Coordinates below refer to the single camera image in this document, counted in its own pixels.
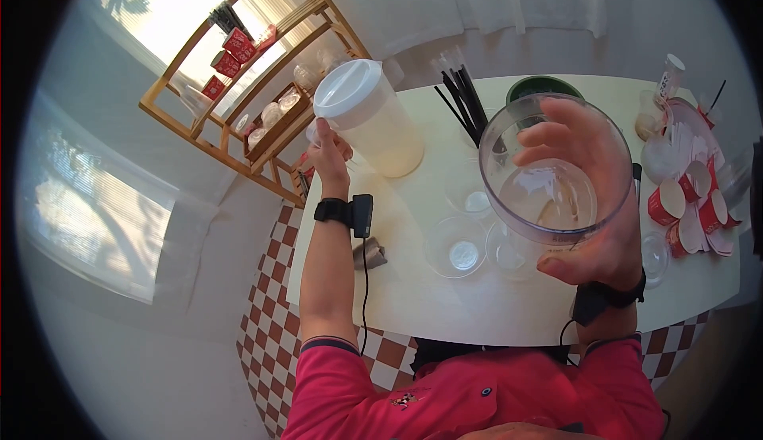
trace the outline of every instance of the pitcher lid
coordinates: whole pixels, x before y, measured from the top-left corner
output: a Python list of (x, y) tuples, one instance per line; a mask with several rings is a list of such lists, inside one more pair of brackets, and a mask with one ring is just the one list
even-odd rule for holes
[(374, 90), (382, 78), (382, 64), (371, 59), (353, 59), (331, 71), (318, 84), (313, 111), (332, 119), (352, 110)]

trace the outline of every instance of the hand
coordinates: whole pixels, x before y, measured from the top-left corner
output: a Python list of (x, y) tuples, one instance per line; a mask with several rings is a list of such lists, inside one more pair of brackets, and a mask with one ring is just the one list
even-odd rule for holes
[[(599, 113), (552, 97), (540, 106), (552, 122), (540, 122), (517, 134), (525, 149), (513, 157), (515, 165), (550, 158), (576, 165), (591, 179), (597, 210), (604, 216), (622, 200), (625, 183), (630, 192), (617, 215), (590, 241), (576, 250), (547, 252), (538, 260), (537, 269), (572, 285), (599, 281), (627, 291), (641, 279), (639, 207), (630, 160)], [(613, 180), (622, 180), (623, 185), (614, 186)]]
[(347, 198), (349, 192), (349, 174), (345, 162), (352, 158), (352, 147), (331, 130), (323, 118), (316, 119), (316, 133), (320, 147), (310, 144), (308, 156), (323, 184), (325, 197)]

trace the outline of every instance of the green bowl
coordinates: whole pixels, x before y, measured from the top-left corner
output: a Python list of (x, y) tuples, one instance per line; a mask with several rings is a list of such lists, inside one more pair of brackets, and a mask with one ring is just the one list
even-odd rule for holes
[(520, 97), (540, 92), (564, 93), (568, 96), (583, 99), (583, 96), (577, 89), (569, 83), (564, 82), (562, 79), (552, 78), (551, 76), (529, 76), (511, 86), (509, 92), (506, 94), (506, 105), (516, 101)]

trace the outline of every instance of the plastic pitcher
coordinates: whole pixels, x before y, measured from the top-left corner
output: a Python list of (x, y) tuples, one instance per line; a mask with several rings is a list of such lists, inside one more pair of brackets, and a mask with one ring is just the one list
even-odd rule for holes
[(421, 134), (380, 62), (354, 59), (334, 69), (318, 85), (313, 108), (385, 177), (411, 173), (424, 157)]

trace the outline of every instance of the pink polo shirt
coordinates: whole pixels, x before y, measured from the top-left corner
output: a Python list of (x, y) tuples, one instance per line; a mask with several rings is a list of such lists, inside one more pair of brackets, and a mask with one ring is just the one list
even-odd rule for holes
[(446, 440), (509, 422), (659, 438), (662, 410), (641, 370), (640, 340), (594, 343), (579, 368), (525, 348), (475, 352), (424, 366), (410, 387), (376, 393), (354, 346), (313, 338), (302, 346), (281, 438)]

